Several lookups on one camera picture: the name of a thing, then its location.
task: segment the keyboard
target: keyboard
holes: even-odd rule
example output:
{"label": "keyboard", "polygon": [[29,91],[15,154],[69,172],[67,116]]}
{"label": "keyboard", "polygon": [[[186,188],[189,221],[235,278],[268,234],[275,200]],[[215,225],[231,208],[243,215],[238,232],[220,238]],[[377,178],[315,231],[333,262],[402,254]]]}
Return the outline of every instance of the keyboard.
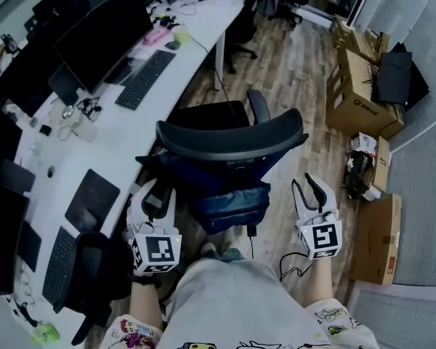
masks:
{"label": "keyboard", "polygon": [[42,295],[52,305],[60,301],[66,281],[71,277],[72,271],[68,270],[68,262],[72,259],[75,245],[76,240],[65,229],[60,228],[53,245],[42,291]]}
{"label": "keyboard", "polygon": [[135,110],[175,55],[164,50],[155,51],[131,83],[124,88],[115,103]]}

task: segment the white desk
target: white desk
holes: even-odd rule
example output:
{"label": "white desk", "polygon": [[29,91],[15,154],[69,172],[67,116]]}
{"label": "white desk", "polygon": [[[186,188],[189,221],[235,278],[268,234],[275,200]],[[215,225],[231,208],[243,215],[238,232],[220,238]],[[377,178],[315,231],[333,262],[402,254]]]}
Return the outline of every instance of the white desk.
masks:
{"label": "white desk", "polygon": [[[205,0],[197,4],[195,15],[177,14],[178,21],[186,25],[190,35],[208,50],[218,43],[217,62],[221,63],[219,71],[222,71],[225,31],[242,6],[243,0],[218,0],[215,4]],[[156,13],[165,9],[166,5],[161,4]],[[185,7],[184,10],[189,12],[190,7]],[[154,47],[167,50],[164,44],[171,40],[172,35],[156,43]],[[89,169],[93,169],[120,189],[120,194],[101,229],[106,236],[111,236],[132,185],[140,173],[141,166],[134,157],[149,153],[156,138],[156,122],[166,120],[206,57],[205,50],[192,40],[183,44],[175,53],[176,57],[154,83],[136,111],[115,104],[123,90],[122,86],[101,86],[97,93],[101,93],[100,105],[103,110],[94,123],[98,133],[92,142],[86,143],[75,135],[62,142],[57,138],[57,130],[53,130],[50,137],[39,135],[35,129],[30,131],[38,136],[42,146],[37,157],[40,165],[29,167],[29,170],[36,173],[36,181],[26,219],[40,235],[42,243],[36,272],[32,273],[29,268],[26,271],[30,275],[33,295],[36,298],[36,312],[41,315],[39,319],[49,321],[57,328],[61,335],[59,344],[64,348],[69,346],[68,343],[81,326],[84,316],[66,308],[55,314],[52,306],[41,296],[57,232],[63,226],[73,236],[78,235],[78,231],[65,219],[65,212],[84,175]],[[47,170],[51,165],[55,167],[55,171],[53,177],[48,178]],[[15,291],[18,296],[22,296],[20,279],[16,280]]]}

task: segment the desk leg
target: desk leg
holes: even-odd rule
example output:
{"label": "desk leg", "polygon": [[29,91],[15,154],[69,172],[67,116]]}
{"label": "desk leg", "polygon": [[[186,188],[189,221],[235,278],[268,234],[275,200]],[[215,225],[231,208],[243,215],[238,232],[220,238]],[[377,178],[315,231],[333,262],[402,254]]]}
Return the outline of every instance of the desk leg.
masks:
{"label": "desk leg", "polygon": [[217,68],[217,73],[215,73],[215,89],[220,90],[221,84],[219,80],[223,80],[223,59],[225,57],[225,35],[226,31],[219,37],[217,41],[217,52],[215,54],[215,67]]}

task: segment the printed shirt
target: printed shirt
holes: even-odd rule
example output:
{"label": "printed shirt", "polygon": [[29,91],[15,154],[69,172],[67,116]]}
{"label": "printed shirt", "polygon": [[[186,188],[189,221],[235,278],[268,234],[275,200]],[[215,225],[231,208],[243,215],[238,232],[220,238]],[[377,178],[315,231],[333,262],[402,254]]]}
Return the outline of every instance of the printed shirt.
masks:
{"label": "printed shirt", "polygon": [[178,283],[161,332],[118,317],[102,349],[378,349],[373,333],[335,299],[302,308],[271,268],[202,260]]}

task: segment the chair headrest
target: chair headrest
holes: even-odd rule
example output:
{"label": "chair headrest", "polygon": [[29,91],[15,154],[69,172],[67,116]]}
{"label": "chair headrest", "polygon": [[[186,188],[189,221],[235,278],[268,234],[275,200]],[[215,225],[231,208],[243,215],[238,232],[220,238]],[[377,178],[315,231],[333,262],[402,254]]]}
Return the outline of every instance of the chair headrest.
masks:
{"label": "chair headrest", "polygon": [[157,138],[172,153],[202,161],[237,161],[288,151],[308,138],[302,117],[292,108],[262,124],[219,131],[177,127],[157,122]]}

